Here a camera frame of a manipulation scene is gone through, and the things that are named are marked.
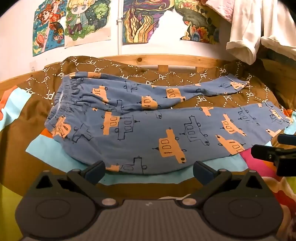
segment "poster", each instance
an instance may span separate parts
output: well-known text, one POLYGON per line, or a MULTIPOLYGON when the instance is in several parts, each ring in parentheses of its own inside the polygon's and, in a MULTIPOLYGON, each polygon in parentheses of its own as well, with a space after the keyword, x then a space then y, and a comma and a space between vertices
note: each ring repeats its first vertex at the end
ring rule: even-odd
POLYGON ((110 40, 110 0, 68 0, 65 47, 110 40))
POLYGON ((174 0, 124 0, 123 43, 147 43, 174 0))
POLYGON ((45 0, 34 15, 33 56, 64 46, 64 29, 59 23, 66 15, 66 0, 45 0))
POLYGON ((176 11, 188 26, 181 40, 208 44, 219 43, 220 16, 205 5, 207 0, 175 0, 176 11))

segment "blonde cartoon character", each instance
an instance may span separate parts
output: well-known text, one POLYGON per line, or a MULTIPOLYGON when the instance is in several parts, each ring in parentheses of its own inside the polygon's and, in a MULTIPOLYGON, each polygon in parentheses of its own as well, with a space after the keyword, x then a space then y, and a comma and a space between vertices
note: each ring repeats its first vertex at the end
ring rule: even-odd
POLYGON ((89 24, 85 12, 94 3, 95 0, 68 0, 68 7, 73 14, 67 19, 70 35, 73 35, 76 30, 81 33, 82 28, 89 24))

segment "girl illustration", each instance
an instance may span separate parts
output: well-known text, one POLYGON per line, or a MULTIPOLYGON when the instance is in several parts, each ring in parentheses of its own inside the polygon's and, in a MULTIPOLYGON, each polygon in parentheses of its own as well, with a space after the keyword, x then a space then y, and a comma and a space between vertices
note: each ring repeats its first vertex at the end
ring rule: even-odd
POLYGON ((57 14, 60 1, 53 1, 51 4, 47 4, 45 9, 43 9, 39 15, 38 19, 41 21, 41 25, 49 22, 58 22, 61 19, 61 15, 57 14))

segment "wall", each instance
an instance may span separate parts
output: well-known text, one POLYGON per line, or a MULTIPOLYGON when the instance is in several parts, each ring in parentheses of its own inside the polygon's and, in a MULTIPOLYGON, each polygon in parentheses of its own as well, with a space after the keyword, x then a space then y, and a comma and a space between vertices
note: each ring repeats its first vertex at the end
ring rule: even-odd
MULTIPOLYGON (((105 57, 118 55, 118 0, 111 0, 110 18, 112 22, 111 40, 89 43, 70 48, 56 48, 38 56, 32 56, 32 32, 35 10, 43 0, 19 0, 0 18, 0 81, 41 70, 45 65, 59 62, 69 56, 105 57)), ((229 40, 231 24, 221 22, 219 45, 210 45, 179 40, 184 35, 186 25, 175 11, 166 12, 159 21, 159 27, 147 44, 123 45, 121 54, 185 54, 232 60, 225 50, 229 40)))

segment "pink towel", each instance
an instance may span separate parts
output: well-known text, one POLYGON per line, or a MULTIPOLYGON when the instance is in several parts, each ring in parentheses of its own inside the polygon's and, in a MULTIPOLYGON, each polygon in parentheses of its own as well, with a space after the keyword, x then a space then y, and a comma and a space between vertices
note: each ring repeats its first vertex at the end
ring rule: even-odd
POLYGON ((205 5, 217 12, 221 17, 228 22, 232 22, 233 8, 235 0, 203 0, 205 5))
POLYGON ((251 155, 251 148, 240 153, 242 158, 245 160, 247 166, 251 170, 256 170, 262 177, 272 177, 278 181, 281 180, 280 177, 276 175, 276 169, 271 162, 262 161, 253 158, 251 155))

